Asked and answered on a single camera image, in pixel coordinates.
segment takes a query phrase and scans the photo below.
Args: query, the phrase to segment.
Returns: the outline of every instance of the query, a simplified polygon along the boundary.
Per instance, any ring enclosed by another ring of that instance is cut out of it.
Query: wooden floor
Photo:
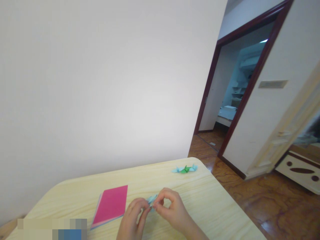
[[[195,135],[189,157],[211,170],[266,238],[320,239],[320,196],[278,172],[242,180],[217,157],[222,141],[215,132]]]

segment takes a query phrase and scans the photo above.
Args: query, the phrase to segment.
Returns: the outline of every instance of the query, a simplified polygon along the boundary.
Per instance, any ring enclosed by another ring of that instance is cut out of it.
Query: wooden table
[[[172,173],[176,166],[198,165],[187,174]],[[26,218],[87,218],[88,240],[115,239],[116,219],[89,230],[99,195],[106,189],[128,185],[126,208],[138,197],[148,198],[163,187],[177,191],[200,228],[210,239],[265,239],[263,234],[197,158],[179,159],[141,167],[66,180],[50,189]],[[17,228],[8,237],[17,239]],[[143,239],[184,239],[156,212],[150,212]]]

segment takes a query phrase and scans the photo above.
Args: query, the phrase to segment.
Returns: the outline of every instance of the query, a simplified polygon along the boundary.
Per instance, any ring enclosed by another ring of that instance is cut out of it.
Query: wall switch plate
[[[259,88],[283,88],[287,82],[288,80],[262,81],[259,84]]]

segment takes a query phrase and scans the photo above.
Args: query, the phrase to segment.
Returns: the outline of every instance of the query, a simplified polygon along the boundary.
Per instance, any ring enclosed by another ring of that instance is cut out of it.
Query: dark red door frame
[[[220,158],[222,157],[222,155],[228,145],[228,142],[233,134],[235,127],[237,126],[237,123],[241,117],[241,114],[242,114],[242,112],[248,102],[248,99],[249,99],[249,97],[252,93],[252,90],[258,80],[258,77],[262,71],[262,68],[268,58],[268,55],[271,51],[271,48],[272,48],[272,46],[273,46],[273,44],[274,44],[274,42],[280,32],[280,29],[283,25],[283,22],[284,22],[287,14],[290,10],[292,2],[293,2],[293,0],[285,0],[281,3],[279,3],[277,6],[271,8],[270,10],[266,11],[265,13],[261,14],[260,16],[258,16],[256,18],[254,18],[250,22],[244,24],[243,26],[239,27],[238,29],[234,30],[233,32],[229,33],[228,35],[224,36],[223,38],[221,38],[217,41],[216,49],[214,51],[214,55],[213,55],[207,83],[206,83],[206,87],[205,87],[203,97],[202,97],[202,102],[200,105],[197,123],[196,123],[195,129],[194,129],[194,134],[198,134],[198,132],[199,132],[199,127],[200,127],[202,115],[203,115],[204,108],[205,108],[205,100],[209,95],[210,86],[211,86],[213,75],[214,75],[214,72],[215,72],[215,69],[217,66],[217,62],[218,62],[221,48],[224,45],[227,45],[228,43],[230,43],[234,40],[237,40],[237,39],[243,37],[244,35],[253,32],[256,29],[261,28],[261,27],[275,21],[273,28],[271,30],[271,33],[269,35],[268,41],[266,42],[265,47],[262,50],[262,53],[261,53],[260,58],[258,60],[258,63],[252,73],[252,76],[251,76],[251,79],[250,79],[249,84],[247,86],[247,89],[244,92],[244,95],[242,97],[242,100],[240,102],[238,110],[234,116],[234,119],[233,119],[230,127],[229,127],[228,133],[222,143],[222,146],[221,146],[220,151],[218,153],[218,157],[220,157]]]

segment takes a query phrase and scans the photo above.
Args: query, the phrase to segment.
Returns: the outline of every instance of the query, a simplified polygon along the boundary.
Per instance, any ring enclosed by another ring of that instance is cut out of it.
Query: green origami crane
[[[181,171],[181,173],[187,173],[189,172],[190,168],[192,167],[187,167],[187,165],[184,167],[184,169]]]

